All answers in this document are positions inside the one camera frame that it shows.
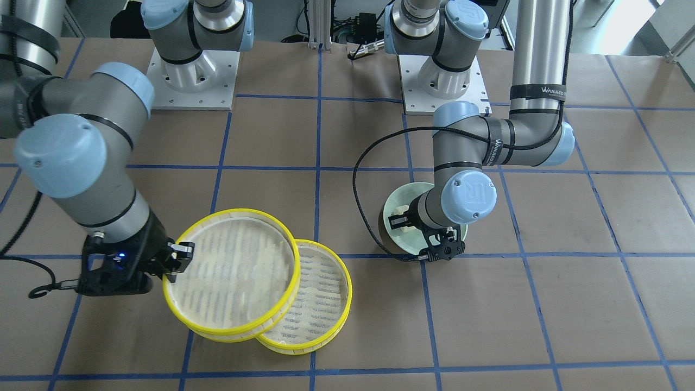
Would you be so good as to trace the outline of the green round plate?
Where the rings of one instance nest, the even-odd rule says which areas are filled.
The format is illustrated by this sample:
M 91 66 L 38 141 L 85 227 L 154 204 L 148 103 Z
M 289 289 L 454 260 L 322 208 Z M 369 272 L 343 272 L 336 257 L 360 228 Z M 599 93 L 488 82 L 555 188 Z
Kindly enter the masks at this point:
M 417 261 L 451 260 L 466 250 L 467 225 L 435 227 L 420 219 L 420 196 L 432 188 L 425 181 L 402 185 L 384 205 L 382 219 L 390 239 Z

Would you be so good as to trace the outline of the yellow steamer layer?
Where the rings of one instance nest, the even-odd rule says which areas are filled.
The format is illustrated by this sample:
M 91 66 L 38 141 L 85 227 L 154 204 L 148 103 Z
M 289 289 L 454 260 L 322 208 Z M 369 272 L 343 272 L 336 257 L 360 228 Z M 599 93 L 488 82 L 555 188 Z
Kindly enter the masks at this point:
M 236 343 L 269 331 L 300 287 L 300 255 L 288 228 L 268 213 L 218 211 L 181 235 L 194 256 L 175 282 L 163 283 L 174 314 L 207 339 Z
M 256 339 L 285 355 L 312 353 L 330 343 L 348 318 L 353 298 L 350 273 L 343 260 L 322 243 L 297 240 L 300 285 L 291 308 Z

